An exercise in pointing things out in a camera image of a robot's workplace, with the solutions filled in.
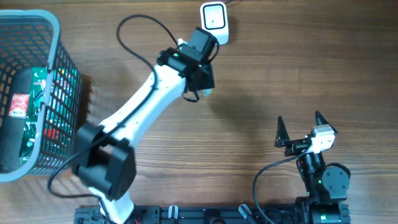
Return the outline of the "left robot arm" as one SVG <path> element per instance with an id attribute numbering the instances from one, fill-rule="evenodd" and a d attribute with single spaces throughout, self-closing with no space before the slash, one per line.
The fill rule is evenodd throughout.
<path id="1" fill-rule="evenodd" d="M 98 198 L 106 222 L 125 223 L 133 213 L 128 189 L 136 176 L 136 147 L 171 102 L 186 92 L 197 102 L 201 91 L 215 87 L 211 61 L 219 49 L 218 39 L 197 27 L 188 42 L 160 52 L 146 82 L 117 112 L 78 130 L 72 171 Z"/>

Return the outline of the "green lid jar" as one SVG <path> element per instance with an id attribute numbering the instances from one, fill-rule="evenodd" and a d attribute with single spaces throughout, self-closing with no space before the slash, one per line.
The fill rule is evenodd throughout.
<path id="1" fill-rule="evenodd" d="M 207 97 L 207 96 L 210 96 L 211 92 L 212 92 L 212 88 L 204 89 L 204 90 L 199 90 L 199 91 L 198 91 L 198 95 L 199 95 L 200 97 Z"/>

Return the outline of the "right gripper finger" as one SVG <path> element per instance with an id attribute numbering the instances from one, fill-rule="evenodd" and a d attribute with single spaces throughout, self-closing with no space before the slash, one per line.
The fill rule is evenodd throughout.
<path id="1" fill-rule="evenodd" d="M 329 125 L 330 128 L 334 131 L 334 135 L 338 134 L 338 131 L 323 117 L 321 112 L 319 112 L 318 110 L 316 110 L 316 112 L 315 112 L 315 121 L 316 121 L 317 126 Z"/>
<path id="2" fill-rule="evenodd" d="M 277 118 L 277 132 L 275 136 L 275 147 L 287 147 L 290 145 L 290 137 L 286 130 L 285 123 L 282 116 Z"/>

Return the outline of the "green 3M glove package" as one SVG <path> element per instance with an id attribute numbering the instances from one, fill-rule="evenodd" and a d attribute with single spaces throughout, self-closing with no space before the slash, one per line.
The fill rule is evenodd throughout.
<path id="1" fill-rule="evenodd" d="M 51 139 L 45 146 L 46 151 L 55 152 L 59 156 L 69 156 L 70 153 L 62 147 L 72 145 L 72 125 L 75 124 L 75 118 L 72 117 L 72 113 L 76 110 L 76 106 L 73 105 L 73 100 L 76 97 L 76 80 L 73 76 L 76 74 L 76 71 L 72 70 L 72 72 L 69 72 L 64 68 L 60 71 L 61 74 L 54 75 L 55 81 L 59 86 L 51 86 L 51 92 L 54 96 L 50 97 L 50 106 L 53 110 L 47 111 L 45 119 L 50 124 L 44 126 L 43 135 Z M 32 74 L 29 106 L 25 117 L 19 151 L 21 164 L 25 164 L 30 159 L 34 150 L 38 118 L 41 103 L 44 100 L 44 90 L 47 81 L 47 71 L 44 68 L 33 67 Z"/>

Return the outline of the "red tissue packet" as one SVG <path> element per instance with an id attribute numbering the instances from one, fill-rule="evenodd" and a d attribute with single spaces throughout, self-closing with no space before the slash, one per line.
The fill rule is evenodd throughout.
<path id="1" fill-rule="evenodd" d="M 25 119 L 29 106 L 29 95 L 13 94 L 9 116 L 13 118 Z"/>

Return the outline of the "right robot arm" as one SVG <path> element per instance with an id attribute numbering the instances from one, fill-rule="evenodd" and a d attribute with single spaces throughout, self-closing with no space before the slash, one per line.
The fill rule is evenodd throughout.
<path id="1" fill-rule="evenodd" d="M 339 163 L 326 164 L 322 152 L 334 145 L 337 130 L 315 112 L 316 125 L 303 139 L 291 140 L 281 116 L 277 121 L 275 147 L 283 147 L 285 156 L 295 156 L 296 166 L 307 191 L 306 197 L 297 197 L 291 215 L 282 215 L 282 223 L 336 223 L 351 222 L 349 208 L 343 202 L 351 172 Z"/>

